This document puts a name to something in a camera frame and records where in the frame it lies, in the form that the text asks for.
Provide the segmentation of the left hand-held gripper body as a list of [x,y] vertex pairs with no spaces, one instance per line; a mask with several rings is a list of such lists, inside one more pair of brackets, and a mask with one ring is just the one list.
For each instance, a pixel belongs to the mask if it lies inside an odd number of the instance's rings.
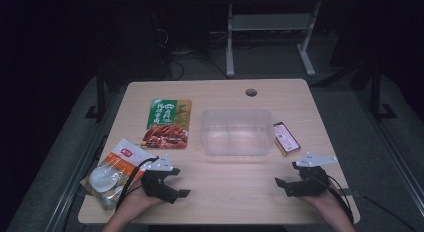
[[149,197],[156,197],[163,200],[164,187],[167,186],[164,180],[168,176],[161,176],[159,171],[171,171],[174,167],[167,154],[158,157],[144,167],[144,174],[141,177],[142,187]]

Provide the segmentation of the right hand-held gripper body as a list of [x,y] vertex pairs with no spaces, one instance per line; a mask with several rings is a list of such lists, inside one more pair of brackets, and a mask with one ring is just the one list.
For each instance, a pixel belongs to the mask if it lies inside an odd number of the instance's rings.
[[335,156],[324,156],[312,152],[292,163],[301,180],[295,189],[301,190],[300,196],[318,196],[329,187],[329,180],[323,165],[336,163]]

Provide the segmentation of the orange and clear food packet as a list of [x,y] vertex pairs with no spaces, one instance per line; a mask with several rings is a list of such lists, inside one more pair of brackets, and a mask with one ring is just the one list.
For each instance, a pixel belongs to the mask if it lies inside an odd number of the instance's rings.
[[132,142],[121,139],[113,150],[81,181],[81,185],[100,204],[103,210],[116,208],[119,197],[134,169],[139,179],[155,155]]

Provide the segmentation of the green snack packet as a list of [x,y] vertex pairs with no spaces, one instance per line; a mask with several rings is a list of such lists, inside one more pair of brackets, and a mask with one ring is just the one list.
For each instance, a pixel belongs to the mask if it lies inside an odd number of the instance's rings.
[[188,143],[191,109],[191,100],[154,99],[141,146],[184,149]]

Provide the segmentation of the clear plastic container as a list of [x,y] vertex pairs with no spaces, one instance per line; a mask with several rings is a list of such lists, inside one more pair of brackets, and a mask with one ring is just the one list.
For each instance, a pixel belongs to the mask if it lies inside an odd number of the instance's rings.
[[209,156],[265,156],[274,144],[271,112],[208,109],[202,113],[201,143]]

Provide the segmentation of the person's right hand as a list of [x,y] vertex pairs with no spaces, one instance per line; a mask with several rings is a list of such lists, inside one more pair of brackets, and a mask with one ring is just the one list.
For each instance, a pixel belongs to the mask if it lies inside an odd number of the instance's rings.
[[331,210],[339,205],[337,199],[328,189],[318,196],[301,196],[300,200],[308,203],[316,210]]

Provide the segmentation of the person's left hand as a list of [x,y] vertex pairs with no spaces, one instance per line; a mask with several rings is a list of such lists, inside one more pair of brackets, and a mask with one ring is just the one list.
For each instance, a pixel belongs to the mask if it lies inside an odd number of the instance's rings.
[[149,197],[141,186],[131,189],[121,203],[121,214],[139,216],[149,208],[163,204],[164,201],[156,197]]

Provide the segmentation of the black metal stand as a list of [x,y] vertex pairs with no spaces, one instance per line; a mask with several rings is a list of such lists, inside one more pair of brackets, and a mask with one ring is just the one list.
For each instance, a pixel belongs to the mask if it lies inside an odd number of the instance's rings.
[[96,98],[97,104],[89,107],[85,117],[100,121],[106,110],[105,81],[101,67],[98,68],[96,73]]
[[374,64],[371,76],[370,110],[379,122],[383,119],[395,119],[396,114],[389,104],[380,103],[381,73],[379,65]]

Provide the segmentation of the white metal stand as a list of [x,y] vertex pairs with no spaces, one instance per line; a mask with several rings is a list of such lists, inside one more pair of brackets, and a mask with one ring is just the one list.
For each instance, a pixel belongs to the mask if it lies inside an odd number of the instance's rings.
[[309,13],[289,14],[235,14],[233,4],[228,5],[227,42],[226,42],[226,74],[235,76],[233,57],[233,33],[243,31],[289,31],[302,30],[304,39],[297,44],[298,54],[306,74],[313,77],[316,72],[307,53],[322,2],[317,1]]

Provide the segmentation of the metal floor rail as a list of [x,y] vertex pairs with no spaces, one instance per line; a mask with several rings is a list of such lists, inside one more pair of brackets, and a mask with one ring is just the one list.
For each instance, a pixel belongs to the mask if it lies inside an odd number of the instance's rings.
[[355,91],[354,94],[367,114],[368,120],[384,143],[389,156],[394,163],[394,167],[398,171],[398,174],[405,184],[406,189],[417,209],[424,217],[424,188],[419,184],[416,176],[412,173],[410,167],[407,165],[404,157],[402,156],[400,148],[390,137],[388,129],[383,124],[384,120],[397,119],[396,114],[389,104],[377,106],[377,111],[374,111],[372,98],[368,98],[364,92]]
[[52,148],[49,175],[58,191],[43,232],[66,232],[74,204],[80,206],[85,198],[80,181],[99,162],[117,108],[111,102],[100,119],[87,118],[87,112],[90,108],[84,109],[82,114],[71,113],[70,121],[65,123]]

